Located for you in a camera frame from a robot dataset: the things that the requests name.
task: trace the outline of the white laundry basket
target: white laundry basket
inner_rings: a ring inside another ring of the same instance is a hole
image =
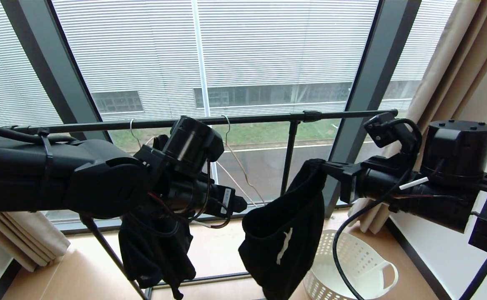
[[[339,275],[333,260],[333,239],[336,230],[323,230],[314,264],[306,274],[303,284],[313,300],[354,300],[355,297]],[[338,240],[338,258],[349,283],[364,299],[375,299],[386,294],[396,285],[399,274],[391,262],[384,260],[364,241],[348,233]],[[394,269],[394,281],[384,286],[383,269]]]

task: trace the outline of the baseboard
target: baseboard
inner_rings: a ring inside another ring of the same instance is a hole
[[[401,233],[401,230],[397,228],[396,224],[390,218],[386,221],[385,226],[388,228],[392,236],[396,239],[399,245],[405,250],[406,254],[412,260],[419,273],[423,276],[425,281],[429,284],[432,291],[436,294],[440,300],[452,300],[449,294],[446,292],[444,287],[442,287],[440,281],[436,279],[435,275],[429,270],[429,267],[423,262],[421,257],[417,254],[416,250],[407,241],[405,236]]]
[[[16,260],[12,260],[0,278],[0,300],[6,294],[19,270],[21,270],[21,265]]]

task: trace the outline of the black garment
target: black garment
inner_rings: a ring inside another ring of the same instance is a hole
[[[246,237],[238,251],[268,300],[288,299],[314,262],[325,214],[323,162],[306,161],[285,195],[243,218]],[[288,247],[277,264],[290,230]]]
[[[127,279],[137,280],[141,288],[163,279],[171,286],[173,298],[183,298],[179,285],[196,276],[187,255],[193,238],[188,224],[133,211],[123,216],[118,237]]]

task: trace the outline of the curtain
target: curtain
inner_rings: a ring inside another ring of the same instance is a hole
[[[0,245],[28,271],[66,254],[68,239],[43,213],[0,212]]]
[[[416,91],[406,118],[425,133],[432,121],[459,118],[464,106],[487,72],[487,0],[457,1],[438,46]],[[385,156],[399,151],[398,144],[389,145]],[[422,155],[418,157],[419,168]],[[350,215],[362,209],[368,199],[357,200]],[[363,232],[377,233],[390,212],[378,205],[360,220]]]

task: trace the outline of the road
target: road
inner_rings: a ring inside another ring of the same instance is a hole
[[[330,151],[331,145],[296,146],[291,160],[289,183],[291,183],[304,161],[312,158],[327,159]],[[357,162],[380,153],[381,149],[377,148],[373,142],[367,142],[362,145]],[[282,181],[286,148],[236,150],[235,154],[246,170],[249,182],[259,190],[264,199],[268,201],[277,198]],[[230,152],[225,152],[218,162],[227,169],[234,180],[253,200],[259,200],[257,193],[247,185],[238,163]],[[219,166],[217,167],[217,173],[219,184],[236,188],[234,182]],[[236,195],[243,196],[238,188],[236,188]]]

